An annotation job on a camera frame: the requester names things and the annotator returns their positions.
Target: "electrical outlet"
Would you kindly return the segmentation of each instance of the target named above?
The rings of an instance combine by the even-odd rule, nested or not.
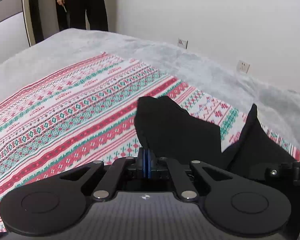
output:
[[[248,73],[250,64],[243,62],[242,60],[239,60],[237,65],[237,71]]]
[[[188,41],[184,41],[184,40],[178,38],[178,47],[187,49]]]

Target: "person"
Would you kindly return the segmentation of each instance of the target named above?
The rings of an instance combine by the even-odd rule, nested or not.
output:
[[[57,0],[64,6],[65,0]],[[108,31],[107,12],[104,0],[67,0],[70,13],[70,28],[86,29],[85,12],[91,30]]]

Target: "metal bolt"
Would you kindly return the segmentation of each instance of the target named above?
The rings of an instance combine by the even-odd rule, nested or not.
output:
[[[197,196],[197,193],[195,193],[194,191],[192,190],[186,190],[184,192],[181,193],[181,196],[183,198],[186,198],[186,199],[193,199]]]
[[[98,190],[96,192],[93,193],[93,196],[95,198],[106,198],[109,196],[109,192],[105,191],[105,190]]]

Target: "striped tablecloth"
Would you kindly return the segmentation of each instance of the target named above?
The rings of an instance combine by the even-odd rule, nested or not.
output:
[[[141,96],[169,96],[192,116],[219,125],[222,150],[238,140],[247,118],[160,69],[103,53],[28,85],[0,104],[0,200],[15,187],[92,160],[111,164],[137,156],[133,121]],[[263,129],[300,161],[299,149]],[[0,231],[5,231],[1,219]]]

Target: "person's hand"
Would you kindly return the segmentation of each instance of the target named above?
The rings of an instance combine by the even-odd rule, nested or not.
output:
[[[57,0],[57,3],[58,3],[58,5],[64,5],[64,3],[65,3],[65,0]]]

